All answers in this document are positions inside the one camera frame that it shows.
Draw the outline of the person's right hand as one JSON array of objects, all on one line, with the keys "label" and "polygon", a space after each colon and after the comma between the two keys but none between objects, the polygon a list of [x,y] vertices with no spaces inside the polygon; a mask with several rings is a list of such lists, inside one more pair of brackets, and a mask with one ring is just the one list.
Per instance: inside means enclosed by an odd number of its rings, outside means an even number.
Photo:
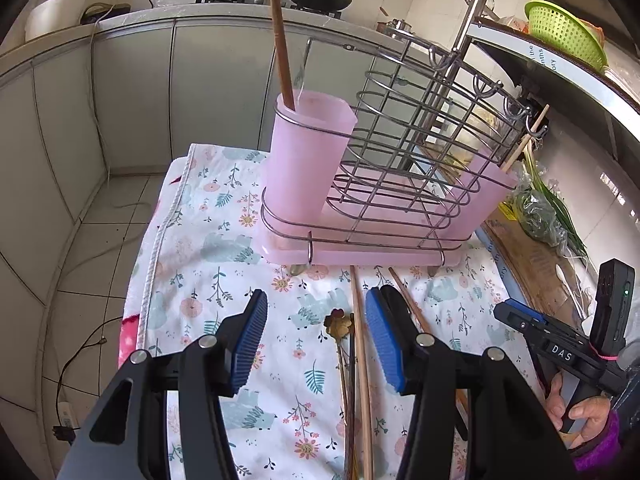
[{"label": "person's right hand", "polygon": [[[544,401],[544,409],[558,431],[563,426],[562,418],[567,412],[566,404],[561,396],[562,387],[563,376],[561,373],[556,373],[552,378],[547,399]],[[571,438],[565,438],[568,447],[578,448],[578,446],[599,437],[608,423],[610,411],[611,401],[606,396],[592,396],[575,404],[567,412],[568,417],[571,420],[582,420],[584,426],[581,430],[574,432]]]}]

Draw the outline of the right purple sleeve forearm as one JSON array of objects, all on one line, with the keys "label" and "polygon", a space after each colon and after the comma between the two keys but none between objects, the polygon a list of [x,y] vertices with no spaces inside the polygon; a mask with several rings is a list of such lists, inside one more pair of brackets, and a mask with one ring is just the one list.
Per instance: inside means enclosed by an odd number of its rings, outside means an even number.
[{"label": "right purple sleeve forearm", "polygon": [[580,474],[600,472],[612,466],[620,454],[620,418],[611,408],[608,423],[599,437],[590,442],[570,448],[576,470]]}]

